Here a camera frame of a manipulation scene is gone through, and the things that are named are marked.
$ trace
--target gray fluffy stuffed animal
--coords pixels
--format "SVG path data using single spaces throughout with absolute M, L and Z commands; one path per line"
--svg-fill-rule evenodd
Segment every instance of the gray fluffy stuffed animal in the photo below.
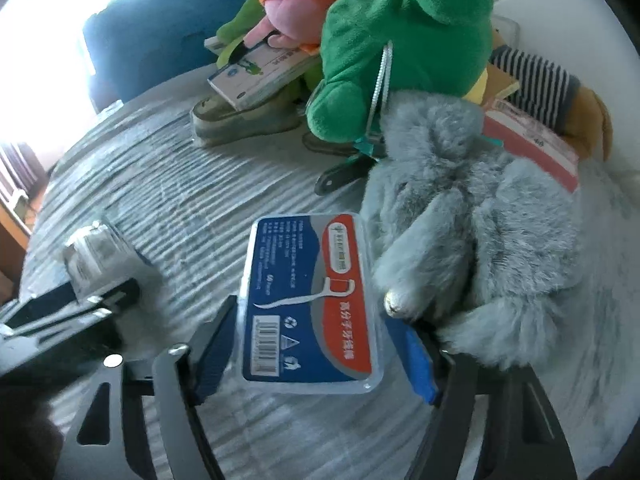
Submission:
M 388 158 L 362 203 L 374 283 L 393 316 L 425 317 L 443 345 L 502 368 L 543 361 L 577 283 L 577 193 L 481 136 L 464 100 L 397 92 Z

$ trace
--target wooden furniture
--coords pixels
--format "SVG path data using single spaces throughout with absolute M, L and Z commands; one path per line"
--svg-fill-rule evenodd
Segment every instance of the wooden furniture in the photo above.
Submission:
M 27 227 L 0 200 L 0 272 L 11 280 L 15 290 L 20 283 L 29 236 Z
M 0 305 L 12 299 L 15 295 L 14 282 L 0 272 Z

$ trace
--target green plush toy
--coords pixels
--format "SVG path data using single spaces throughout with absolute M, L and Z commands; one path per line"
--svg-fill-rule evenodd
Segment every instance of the green plush toy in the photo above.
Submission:
M 324 86 L 309 103 L 311 131 L 331 142 L 363 136 L 384 46 L 389 89 L 465 96 L 492 49 L 494 0 L 337 0 L 322 28 Z

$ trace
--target red label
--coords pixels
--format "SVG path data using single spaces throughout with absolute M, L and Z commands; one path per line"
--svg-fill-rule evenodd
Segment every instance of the red label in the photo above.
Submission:
M 332 290 L 353 291 L 324 298 L 322 329 L 329 352 L 347 368 L 371 373 L 369 331 L 358 243 L 350 215 L 338 215 L 322 233 L 322 254 Z
M 535 162 L 569 192 L 578 187 L 578 155 L 544 124 L 505 101 L 486 110 L 483 134 L 501 140 L 504 149 Z

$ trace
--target barcode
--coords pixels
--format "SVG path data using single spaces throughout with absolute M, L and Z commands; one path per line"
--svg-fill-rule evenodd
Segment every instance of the barcode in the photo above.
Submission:
M 254 316 L 251 375 L 280 375 L 280 316 Z

